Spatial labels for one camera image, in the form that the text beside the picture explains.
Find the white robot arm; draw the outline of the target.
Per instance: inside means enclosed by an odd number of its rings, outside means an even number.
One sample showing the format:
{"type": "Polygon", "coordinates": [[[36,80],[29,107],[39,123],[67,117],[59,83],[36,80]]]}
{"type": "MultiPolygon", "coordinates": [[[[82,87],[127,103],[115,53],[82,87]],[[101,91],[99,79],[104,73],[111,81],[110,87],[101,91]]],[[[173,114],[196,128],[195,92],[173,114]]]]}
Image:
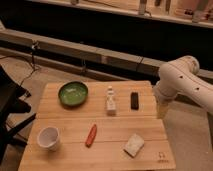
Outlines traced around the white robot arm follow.
{"type": "Polygon", "coordinates": [[[189,55],[163,63],[153,93],[159,104],[168,104],[181,93],[202,107],[207,112],[213,150],[213,84],[197,76],[199,69],[198,60],[189,55]]]}

